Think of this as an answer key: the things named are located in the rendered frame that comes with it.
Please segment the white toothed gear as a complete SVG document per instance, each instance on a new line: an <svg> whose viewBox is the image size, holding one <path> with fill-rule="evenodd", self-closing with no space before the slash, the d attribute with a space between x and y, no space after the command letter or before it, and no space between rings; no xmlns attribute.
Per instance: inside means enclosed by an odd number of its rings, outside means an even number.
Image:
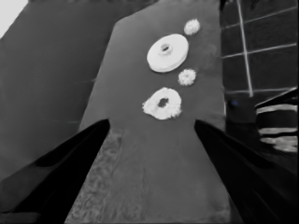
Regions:
<svg viewBox="0 0 299 224"><path fill-rule="evenodd" d="M178 74L178 83L182 86L190 86L196 79L196 72L192 69L184 69Z"/></svg>
<svg viewBox="0 0 299 224"><path fill-rule="evenodd" d="M200 22L197 19L189 20L184 26L184 33L186 35L194 35L200 30Z"/></svg>
<svg viewBox="0 0 299 224"><path fill-rule="evenodd" d="M180 115L181 108L179 106L166 106L163 108L163 119L172 119Z"/></svg>

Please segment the white round carrier with pins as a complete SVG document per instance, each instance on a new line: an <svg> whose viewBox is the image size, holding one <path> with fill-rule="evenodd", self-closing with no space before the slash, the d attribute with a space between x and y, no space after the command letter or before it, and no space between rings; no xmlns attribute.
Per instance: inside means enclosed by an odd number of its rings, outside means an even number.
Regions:
<svg viewBox="0 0 299 224"><path fill-rule="evenodd" d="M142 104L143 112L158 120L163 119L163 108L166 106L179 106L181 108L181 97L177 91L169 88L161 88L151 95Z"/></svg>

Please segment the dark robot body with pale edges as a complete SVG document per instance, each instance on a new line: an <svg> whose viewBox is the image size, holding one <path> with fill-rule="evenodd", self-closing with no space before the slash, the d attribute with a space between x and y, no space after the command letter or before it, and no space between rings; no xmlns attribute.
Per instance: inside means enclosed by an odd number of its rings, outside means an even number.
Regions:
<svg viewBox="0 0 299 224"><path fill-rule="evenodd" d="M257 155L297 173L298 88L226 95L226 132Z"/></svg>

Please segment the large thick white disc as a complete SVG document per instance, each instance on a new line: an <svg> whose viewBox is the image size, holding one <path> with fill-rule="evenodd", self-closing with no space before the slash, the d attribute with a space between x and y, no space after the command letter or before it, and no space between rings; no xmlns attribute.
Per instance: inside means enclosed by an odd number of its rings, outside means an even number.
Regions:
<svg viewBox="0 0 299 224"><path fill-rule="evenodd" d="M180 34L166 35L157 40L147 53L149 68L166 73L178 68L187 58L189 42Z"/></svg>

